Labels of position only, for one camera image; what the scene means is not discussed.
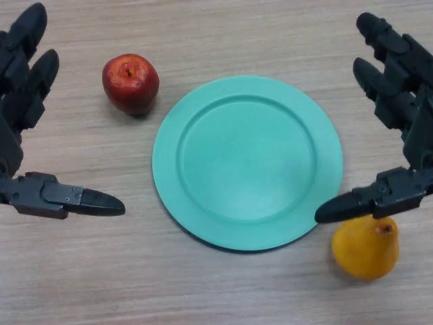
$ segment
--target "green plate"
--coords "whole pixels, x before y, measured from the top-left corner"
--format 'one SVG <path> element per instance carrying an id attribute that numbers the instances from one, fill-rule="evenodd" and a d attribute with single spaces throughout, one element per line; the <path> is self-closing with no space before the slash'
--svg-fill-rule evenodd
<path id="1" fill-rule="evenodd" d="M 238 76 L 180 100 L 154 144 L 156 189 L 188 232 L 237 251 L 287 244 L 339 191 L 342 149 L 320 107 L 281 81 Z"/>

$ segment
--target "plate center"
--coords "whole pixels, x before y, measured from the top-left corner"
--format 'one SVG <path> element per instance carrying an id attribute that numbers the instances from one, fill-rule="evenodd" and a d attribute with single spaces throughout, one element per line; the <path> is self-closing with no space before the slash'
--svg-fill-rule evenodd
<path id="1" fill-rule="evenodd" d="M 230 97 L 203 109 L 185 129 L 177 159 L 189 197 L 239 221 L 293 208 L 308 191 L 315 164 L 302 122 L 260 97 Z"/>

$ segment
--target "wood grain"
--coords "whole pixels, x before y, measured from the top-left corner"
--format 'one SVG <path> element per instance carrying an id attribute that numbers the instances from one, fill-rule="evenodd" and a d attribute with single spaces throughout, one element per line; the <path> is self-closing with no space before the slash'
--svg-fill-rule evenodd
<path id="1" fill-rule="evenodd" d="M 31 1 L 1 0 L 8 28 Z M 46 112 L 24 134 L 20 172 L 55 173 L 120 197 L 124 217 L 65 221 L 1 207 L 0 324 L 431 324 L 433 200 L 396 217 L 401 260 L 383 280 L 353 282 L 329 257 L 336 225 L 259 255 L 208 248 L 168 217 L 154 189 L 152 145 L 182 96 L 233 74 L 281 79 L 317 100 L 344 146 L 342 190 L 405 165 L 399 134 L 373 115 L 352 75 L 373 61 L 355 27 L 371 11 L 433 50 L 428 0 L 45 0 L 39 54 L 55 48 Z M 106 61 L 140 53 L 156 67 L 155 111 L 135 121 L 101 87 Z"/>

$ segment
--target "yellow pear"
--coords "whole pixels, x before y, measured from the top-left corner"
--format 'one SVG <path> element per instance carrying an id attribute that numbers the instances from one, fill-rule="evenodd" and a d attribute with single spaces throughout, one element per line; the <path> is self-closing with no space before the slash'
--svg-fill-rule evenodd
<path id="1" fill-rule="evenodd" d="M 371 215 L 345 221 L 332 237 L 332 253 L 339 266 L 361 280 L 389 273 L 399 254 L 398 228 L 393 218 Z"/>

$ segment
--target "screw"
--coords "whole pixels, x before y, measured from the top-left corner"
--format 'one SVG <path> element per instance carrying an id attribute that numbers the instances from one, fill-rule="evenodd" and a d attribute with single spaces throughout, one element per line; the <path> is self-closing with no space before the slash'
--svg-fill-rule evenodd
<path id="1" fill-rule="evenodd" d="M 379 187 L 379 193 L 387 193 L 388 192 L 388 186 L 382 185 Z"/>

